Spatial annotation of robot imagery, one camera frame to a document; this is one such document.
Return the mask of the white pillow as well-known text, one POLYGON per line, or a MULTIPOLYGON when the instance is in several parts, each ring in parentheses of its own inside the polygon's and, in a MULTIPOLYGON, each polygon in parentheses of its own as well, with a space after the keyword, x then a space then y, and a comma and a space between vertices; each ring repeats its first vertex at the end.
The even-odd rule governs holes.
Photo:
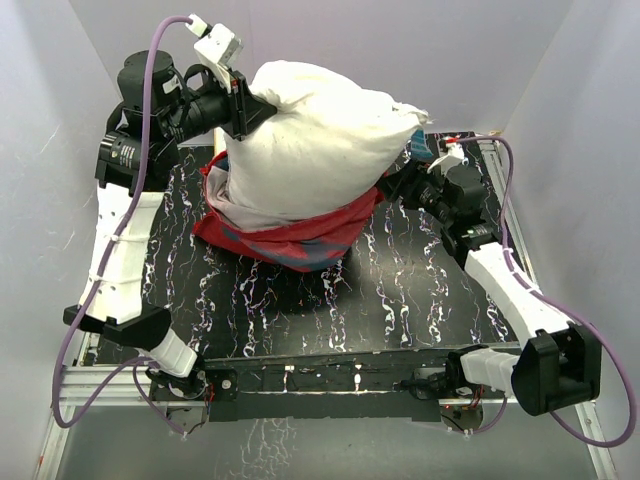
POLYGON ((416 106, 308 63, 268 62, 250 90, 277 112, 245 140, 225 139, 228 171, 209 181, 211 204, 243 229, 350 204, 430 121, 416 106))

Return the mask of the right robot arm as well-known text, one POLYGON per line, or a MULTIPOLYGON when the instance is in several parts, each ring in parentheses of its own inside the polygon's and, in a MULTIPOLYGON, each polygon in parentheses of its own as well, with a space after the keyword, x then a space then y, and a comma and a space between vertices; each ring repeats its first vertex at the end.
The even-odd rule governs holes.
POLYGON ((449 353, 446 387, 466 397, 480 385, 517 399, 531 416, 594 400, 600 393, 602 346, 586 327, 541 300, 510 250, 483 217, 487 190, 473 167, 429 170, 410 161, 376 184, 384 198, 422 209, 441 224, 446 252, 490 296, 517 337, 518 355, 488 346, 449 353))

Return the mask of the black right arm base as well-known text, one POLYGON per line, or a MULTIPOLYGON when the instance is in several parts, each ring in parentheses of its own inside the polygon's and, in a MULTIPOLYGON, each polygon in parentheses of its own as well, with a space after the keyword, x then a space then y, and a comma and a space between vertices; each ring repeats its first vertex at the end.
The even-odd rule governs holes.
POLYGON ((465 435, 493 428, 504 415, 508 405, 508 399, 503 397, 497 414, 488 420, 482 404, 487 393, 485 386, 465 380, 457 383, 444 370, 416 369, 408 379, 396 382, 393 390, 408 392, 417 400, 437 401, 440 418, 446 428, 465 435))

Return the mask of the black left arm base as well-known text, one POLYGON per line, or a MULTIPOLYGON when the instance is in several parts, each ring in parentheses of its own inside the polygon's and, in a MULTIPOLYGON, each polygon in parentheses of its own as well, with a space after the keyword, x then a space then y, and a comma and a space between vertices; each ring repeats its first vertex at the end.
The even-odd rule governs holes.
POLYGON ((148 369, 153 400, 203 403, 209 422, 238 420, 238 377, 232 369, 206 369, 178 378, 148 369))

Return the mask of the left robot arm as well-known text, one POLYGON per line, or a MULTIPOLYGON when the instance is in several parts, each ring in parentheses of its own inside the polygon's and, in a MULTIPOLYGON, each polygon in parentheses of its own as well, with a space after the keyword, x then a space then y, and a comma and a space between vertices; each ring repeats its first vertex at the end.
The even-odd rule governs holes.
POLYGON ((230 54, 202 53, 180 73, 171 55, 130 55, 117 76, 122 96, 106 126, 95 177, 99 202, 87 284, 63 321, 138 350, 156 365, 153 379, 194 399, 206 387, 203 361, 172 328, 168 309, 143 301, 142 271, 152 224, 180 162, 181 143, 222 128, 242 140, 272 117, 274 106, 253 96, 230 54))

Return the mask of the red patterned pillowcase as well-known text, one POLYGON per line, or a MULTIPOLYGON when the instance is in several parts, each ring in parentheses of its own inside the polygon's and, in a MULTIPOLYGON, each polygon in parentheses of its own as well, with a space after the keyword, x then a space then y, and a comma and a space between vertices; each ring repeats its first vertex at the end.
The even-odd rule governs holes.
POLYGON ((323 269, 335 264, 346 253, 382 200, 375 183, 361 197, 327 214, 281 225, 243 229, 209 200, 216 190, 209 183, 211 177, 228 171, 227 137, 230 136, 223 137, 223 149, 202 171, 208 211, 193 232, 208 244, 299 272, 323 269))

